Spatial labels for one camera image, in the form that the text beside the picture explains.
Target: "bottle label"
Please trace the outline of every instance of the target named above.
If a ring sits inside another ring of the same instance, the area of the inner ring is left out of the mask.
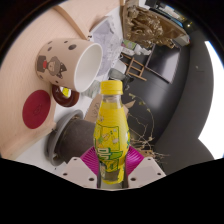
[[[130,133],[124,109],[100,108],[94,130],[94,146],[100,160],[105,183],[120,183],[124,177],[124,160],[129,149]]]

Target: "mug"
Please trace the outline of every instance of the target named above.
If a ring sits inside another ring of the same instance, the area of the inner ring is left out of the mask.
[[[71,107],[77,103],[79,93],[85,92],[96,78],[102,55],[98,43],[74,38],[54,39],[38,53],[36,73],[40,79],[52,84],[57,103]],[[71,90],[69,98],[61,92],[60,86]]]

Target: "yellow bottle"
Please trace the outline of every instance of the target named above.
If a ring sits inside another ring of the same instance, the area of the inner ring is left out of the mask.
[[[121,81],[101,82],[102,101],[93,139],[101,178],[106,184],[123,181],[124,162],[130,144],[130,132],[121,102],[122,89]]]

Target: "white bracket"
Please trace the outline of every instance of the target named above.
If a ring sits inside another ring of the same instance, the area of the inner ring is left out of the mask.
[[[139,188],[165,177],[152,157],[146,157],[128,176],[128,188]]]
[[[97,189],[97,176],[79,157],[71,158],[60,177],[84,188]]]

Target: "bottle cap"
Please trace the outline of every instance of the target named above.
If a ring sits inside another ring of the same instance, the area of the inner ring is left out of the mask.
[[[102,81],[100,85],[100,94],[103,95],[122,95],[123,83],[119,80]]]

